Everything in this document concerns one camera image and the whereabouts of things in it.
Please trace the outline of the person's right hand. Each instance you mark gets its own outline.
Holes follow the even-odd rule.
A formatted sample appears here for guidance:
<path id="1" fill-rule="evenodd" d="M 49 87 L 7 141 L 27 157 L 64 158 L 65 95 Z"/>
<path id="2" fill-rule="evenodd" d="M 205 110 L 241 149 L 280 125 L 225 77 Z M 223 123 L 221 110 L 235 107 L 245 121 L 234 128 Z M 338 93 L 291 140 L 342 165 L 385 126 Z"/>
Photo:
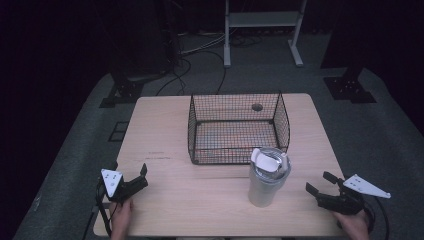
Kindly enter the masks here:
<path id="1" fill-rule="evenodd" d="M 333 212 L 332 215 L 340 222 L 350 240 L 370 240 L 368 218 L 364 210 L 355 215 L 344 215 L 338 212 Z"/>

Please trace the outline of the black wire mesh basket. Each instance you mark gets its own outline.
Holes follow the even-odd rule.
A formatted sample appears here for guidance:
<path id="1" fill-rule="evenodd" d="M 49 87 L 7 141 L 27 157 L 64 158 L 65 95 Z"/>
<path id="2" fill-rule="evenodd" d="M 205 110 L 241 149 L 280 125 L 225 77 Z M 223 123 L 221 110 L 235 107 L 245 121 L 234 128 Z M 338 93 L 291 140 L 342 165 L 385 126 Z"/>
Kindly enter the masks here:
<path id="1" fill-rule="evenodd" d="M 187 140 L 195 165 L 244 165 L 255 148 L 285 152 L 290 144 L 290 123 L 283 96 L 193 95 Z"/>

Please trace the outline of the white metal stand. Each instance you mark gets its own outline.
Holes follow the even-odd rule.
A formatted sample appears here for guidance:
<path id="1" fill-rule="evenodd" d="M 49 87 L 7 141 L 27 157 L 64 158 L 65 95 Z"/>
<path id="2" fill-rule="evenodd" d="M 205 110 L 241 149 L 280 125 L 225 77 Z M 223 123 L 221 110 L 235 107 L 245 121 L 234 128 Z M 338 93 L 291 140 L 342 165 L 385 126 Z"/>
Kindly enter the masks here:
<path id="1" fill-rule="evenodd" d="M 304 65 L 297 48 L 297 41 L 300 34 L 307 0 L 301 0 L 297 11 L 277 11 L 277 12 L 231 12 L 230 0 L 225 0 L 224 14 L 224 46 L 223 65 L 231 66 L 231 44 L 230 30 L 234 28 L 262 28 L 262 27 L 293 27 L 294 34 L 287 41 L 294 63 L 297 67 Z"/>

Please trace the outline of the black floor grid panel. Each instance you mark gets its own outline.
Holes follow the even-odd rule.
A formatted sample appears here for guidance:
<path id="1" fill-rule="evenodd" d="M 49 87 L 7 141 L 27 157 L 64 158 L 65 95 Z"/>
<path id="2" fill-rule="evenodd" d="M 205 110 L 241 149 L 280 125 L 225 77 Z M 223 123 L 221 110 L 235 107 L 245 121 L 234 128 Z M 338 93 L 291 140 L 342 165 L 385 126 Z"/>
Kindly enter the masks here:
<path id="1" fill-rule="evenodd" d="M 125 138 L 129 126 L 128 121 L 118 121 L 115 123 L 112 132 L 109 135 L 109 142 L 122 142 Z"/>

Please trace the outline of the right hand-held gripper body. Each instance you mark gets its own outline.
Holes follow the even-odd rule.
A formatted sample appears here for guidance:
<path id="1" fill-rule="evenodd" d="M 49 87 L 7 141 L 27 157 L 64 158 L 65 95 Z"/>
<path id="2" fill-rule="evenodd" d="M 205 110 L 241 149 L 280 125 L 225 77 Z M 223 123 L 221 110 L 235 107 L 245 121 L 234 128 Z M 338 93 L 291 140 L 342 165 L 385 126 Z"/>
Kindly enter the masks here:
<path id="1" fill-rule="evenodd" d="M 390 199 L 391 194 L 368 182 L 357 174 L 344 180 L 339 178 L 339 195 L 331 196 L 319 192 L 316 197 L 319 207 L 344 215 L 355 215 L 365 208 L 363 195 Z"/>

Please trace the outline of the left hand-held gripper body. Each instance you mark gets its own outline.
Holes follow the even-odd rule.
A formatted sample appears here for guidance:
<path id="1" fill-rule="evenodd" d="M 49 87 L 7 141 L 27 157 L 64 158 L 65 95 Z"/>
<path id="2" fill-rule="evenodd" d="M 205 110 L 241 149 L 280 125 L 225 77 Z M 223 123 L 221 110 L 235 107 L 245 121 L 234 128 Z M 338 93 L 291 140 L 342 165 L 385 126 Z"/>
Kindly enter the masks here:
<path id="1" fill-rule="evenodd" d="M 121 172 L 108 169 L 102 169 L 101 175 L 110 201 L 123 203 L 140 190 L 139 178 L 125 182 Z"/>

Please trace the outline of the clear tumbler with white lid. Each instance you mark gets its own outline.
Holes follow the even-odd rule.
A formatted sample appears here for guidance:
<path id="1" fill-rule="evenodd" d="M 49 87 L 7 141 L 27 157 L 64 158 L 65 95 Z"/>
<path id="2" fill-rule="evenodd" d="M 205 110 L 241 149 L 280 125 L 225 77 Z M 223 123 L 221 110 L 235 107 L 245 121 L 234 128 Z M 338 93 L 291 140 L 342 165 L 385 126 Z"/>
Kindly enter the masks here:
<path id="1" fill-rule="evenodd" d="M 255 148 L 251 154 L 248 198 L 256 207 L 272 204 L 291 173 L 288 155 L 276 148 Z"/>

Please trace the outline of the dark equipment cabinet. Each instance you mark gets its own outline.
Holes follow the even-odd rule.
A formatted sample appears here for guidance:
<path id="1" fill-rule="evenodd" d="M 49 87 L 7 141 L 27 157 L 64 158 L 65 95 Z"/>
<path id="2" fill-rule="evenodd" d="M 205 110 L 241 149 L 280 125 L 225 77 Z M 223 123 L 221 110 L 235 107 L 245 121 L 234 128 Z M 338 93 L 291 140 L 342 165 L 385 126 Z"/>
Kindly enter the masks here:
<path id="1" fill-rule="evenodd" d="M 174 64 L 174 39 L 165 0 L 115 0 L 123 27 L 123 43 L 137 70 L 165 74 Z"/>

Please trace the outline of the person's left hand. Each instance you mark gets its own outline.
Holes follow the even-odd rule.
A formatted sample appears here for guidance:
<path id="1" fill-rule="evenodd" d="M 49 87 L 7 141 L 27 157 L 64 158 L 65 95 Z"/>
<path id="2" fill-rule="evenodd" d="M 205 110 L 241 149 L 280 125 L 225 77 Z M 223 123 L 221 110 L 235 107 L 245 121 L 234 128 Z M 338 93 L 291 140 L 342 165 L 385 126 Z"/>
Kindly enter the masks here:
<path id="1" fill-rule="evenodd" d="M 112 202 L 111 213 L 111 240 L 125 240 L 131 223 L 133 199 L 129 198 L 124 203 Z"/>

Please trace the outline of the black stand base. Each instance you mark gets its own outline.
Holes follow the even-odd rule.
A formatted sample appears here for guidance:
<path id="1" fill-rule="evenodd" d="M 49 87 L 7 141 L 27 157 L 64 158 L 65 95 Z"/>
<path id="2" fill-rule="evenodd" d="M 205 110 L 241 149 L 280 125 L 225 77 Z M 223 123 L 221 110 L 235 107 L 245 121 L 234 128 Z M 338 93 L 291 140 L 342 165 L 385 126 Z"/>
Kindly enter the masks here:
<path id="1" fill-rule="evenodd" d="M 100 108 L 114 108 L 118 104 L 135 103 L 141 96 L 143 84 L 126 81 L 114 83 L 108 95 L 101 101 Z"/>
<path id="2" fill-rule="evenodd" d="M 348 67 L 342 76 L 324 78 L 334 100 L 349 100 L 354 104 L 376 102 L 373 95 L 359 82 L 362 70 L 362 67 Z"/>

